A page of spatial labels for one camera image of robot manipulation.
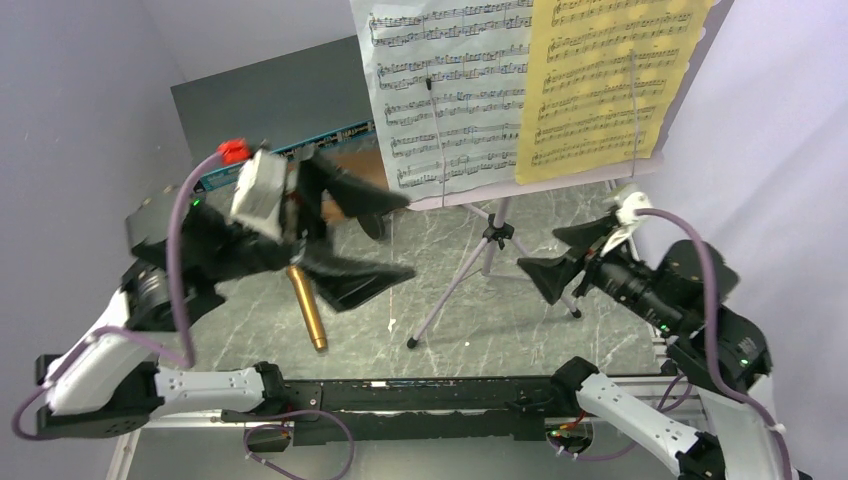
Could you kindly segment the gold microphone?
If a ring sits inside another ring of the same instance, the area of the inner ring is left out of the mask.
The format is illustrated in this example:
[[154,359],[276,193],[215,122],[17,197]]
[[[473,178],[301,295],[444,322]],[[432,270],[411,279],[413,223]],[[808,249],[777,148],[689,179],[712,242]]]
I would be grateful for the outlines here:
[[292,284],[310,342],[316,352],[325,352],[328,340],[312,285],[305,271],[298,266],[289,266],[286,274]]

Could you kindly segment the black microphone stand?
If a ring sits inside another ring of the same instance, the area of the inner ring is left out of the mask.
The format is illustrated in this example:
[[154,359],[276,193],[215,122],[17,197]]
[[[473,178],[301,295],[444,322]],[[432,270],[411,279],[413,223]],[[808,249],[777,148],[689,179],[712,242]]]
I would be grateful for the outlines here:
[[387,213],[360,215],[357,221],[363,232],[372,240],[382,241],[387,235]]

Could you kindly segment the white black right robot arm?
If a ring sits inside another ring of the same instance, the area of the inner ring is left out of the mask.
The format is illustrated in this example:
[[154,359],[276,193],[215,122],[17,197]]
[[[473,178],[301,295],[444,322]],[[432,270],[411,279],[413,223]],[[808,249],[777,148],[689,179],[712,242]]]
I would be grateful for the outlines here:
[[[685,238],[656,268],[625,249],[631,228],[656,217]],[[723,256],[685,220],[640,208],[630,220],[609,214],[558,228],[567,249],[552,258],[523,257],[518,267],[547,301],[567,286],[575,296],[596,289],[656,328],[678,375],[701,396],[710,431],[679,424],[625,393],[588,360],[574,357],[550,378],[548,394],[510,403],[522,413],[585,413],[607,421],[663,461],[679,479],[800,479],[784,427],[777,421],[773,362],[762,330],[724,305],[738,282]]]

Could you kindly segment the lilac music stand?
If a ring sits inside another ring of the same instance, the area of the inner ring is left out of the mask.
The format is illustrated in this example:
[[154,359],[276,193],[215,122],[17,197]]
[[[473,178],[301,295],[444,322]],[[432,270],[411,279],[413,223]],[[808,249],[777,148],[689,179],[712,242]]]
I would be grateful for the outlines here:
[[[414,349],[418,346],[427,329],[437,319],[437,316],[443,310],[448,299],[454,294],[457,287],[462,282],[473,277],[476,273],[485,278],[493,278],[495,276],[491,272],[492,263],[495,259],[496,253],[501,251],[505,245],[510,244],[514,246],[516,250],[524,256],[529,254],[527,248],[519,240],[514,227],[507,222],[508,210],[515,198],[526,194],[535,194],[538,192],[546,192],[601,181],[611,184],[618,179],[623,179],[637,173],[652,173],[659,168],[660,164],[664,160],[663,147],[669,139],[672,125],[674,124],[684,100],[689,93],[696,76],[698,75],[709,49],[711,48],[733,5],[734,3],[732,1],[714,1],[712,3],[709,13],[705,18],[700,38],[698,39],[693,54],[690,57],[688,69],[683,75],[682,84],[664,116],[657,143],[649,158],[644,160],[629,160],[625,163],[599,167],[594,170],[559,177],[553,180],[527,186],[520,186],[513,181],[486,186],[484,190],[488,193],[490,199],[493,199],[496,193],[500,195],[496,199],[498,202],[497,210],[493,213],[485,211],[475,205],[477,201],[481,201],[483,199],[482,194],[469,191],[453,194],[451,196],[451,204],[453,206],[460,206],[468,212],[484,219],[486,221],[485,229],[482,231],[481,239],[472,251],[472,254],[469,256],[467,261],[461,265],[458,272],[448,284],[448,287],[444,290],[439,300],[435,303],[420,326],[418,326],[414,333],[410,335],[410,338],[406,342],[406,347],[408,349]],[[476,272],[472,269],[472,267],[475,265],[477,260],[482,261],[482,266]]]

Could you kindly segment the white sheet music page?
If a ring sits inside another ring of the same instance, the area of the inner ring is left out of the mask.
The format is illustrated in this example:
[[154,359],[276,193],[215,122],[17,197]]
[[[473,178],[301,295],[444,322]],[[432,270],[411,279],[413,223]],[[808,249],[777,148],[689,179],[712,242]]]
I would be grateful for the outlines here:
[[514,177],[533,1],[353,1],[391,190],[413,201]]

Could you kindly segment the yellow paper sheet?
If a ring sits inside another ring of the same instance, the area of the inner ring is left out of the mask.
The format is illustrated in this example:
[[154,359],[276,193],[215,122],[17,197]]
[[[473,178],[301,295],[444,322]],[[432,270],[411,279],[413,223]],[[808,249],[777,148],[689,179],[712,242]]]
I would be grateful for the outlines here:
[[647,159],[710,1],[537,1],[515,179]]

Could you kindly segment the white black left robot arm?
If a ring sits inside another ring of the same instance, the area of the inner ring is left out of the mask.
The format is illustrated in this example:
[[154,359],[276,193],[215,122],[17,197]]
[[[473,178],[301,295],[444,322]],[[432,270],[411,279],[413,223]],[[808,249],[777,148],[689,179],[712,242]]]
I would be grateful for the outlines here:
[[381,215],[409,199],[304,147],[286,157],[243,153],[230,211],[186,185],[150,198],[126,220],[133,264],[107,307],[73,348],[36,366],[39,440],[101,439],[153,419],[222,409],[272,420],[293,405],[280,368],[193,367],[191,327],[224,303],[219,283],[298,272],[335,311],[355,309],[413,278],[409,266],[336,255],[325,200],[348,217]]

